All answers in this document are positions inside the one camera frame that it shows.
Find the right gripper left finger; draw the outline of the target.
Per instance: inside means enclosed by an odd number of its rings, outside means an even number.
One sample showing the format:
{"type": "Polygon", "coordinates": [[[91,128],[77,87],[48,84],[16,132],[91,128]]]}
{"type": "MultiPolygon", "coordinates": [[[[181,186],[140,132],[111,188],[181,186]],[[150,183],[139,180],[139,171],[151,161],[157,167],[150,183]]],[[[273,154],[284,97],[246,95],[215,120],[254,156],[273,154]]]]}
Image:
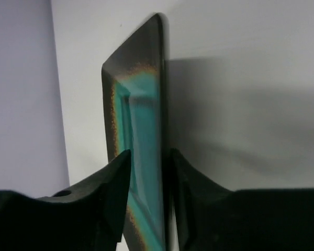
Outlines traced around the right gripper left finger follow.
{"type": "Polygon", "coordinates": [[[130,172],[126,150],[51,197],[0,190],[0,250],[115,250],[124,229],[130,172]]]}

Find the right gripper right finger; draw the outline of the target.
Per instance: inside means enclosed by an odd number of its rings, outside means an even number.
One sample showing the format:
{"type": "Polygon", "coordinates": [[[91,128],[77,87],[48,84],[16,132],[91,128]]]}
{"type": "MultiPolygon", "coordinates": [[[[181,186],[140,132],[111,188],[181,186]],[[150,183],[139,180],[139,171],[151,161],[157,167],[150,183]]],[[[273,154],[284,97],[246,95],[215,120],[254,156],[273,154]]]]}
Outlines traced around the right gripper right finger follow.
{"type": "Polygon", "coordinates": [[[314,250],[314,189],[228,190],[170,152],[180,250],[314,250]]]}

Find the black square teal-centre plate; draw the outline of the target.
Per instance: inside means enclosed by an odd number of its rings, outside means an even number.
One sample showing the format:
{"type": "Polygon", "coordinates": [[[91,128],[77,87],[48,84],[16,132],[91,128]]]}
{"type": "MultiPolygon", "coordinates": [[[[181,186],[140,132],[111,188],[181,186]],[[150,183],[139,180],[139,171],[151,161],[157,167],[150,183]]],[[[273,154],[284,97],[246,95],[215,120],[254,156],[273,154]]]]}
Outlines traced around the black square teal-centre plate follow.
{"type": "Polygon", "coordinates": [[[129,250],[169,249],[165,49],[164,17],[155,13],[101,68],[108,159],[131,152],[124,227],[129,250]]]}

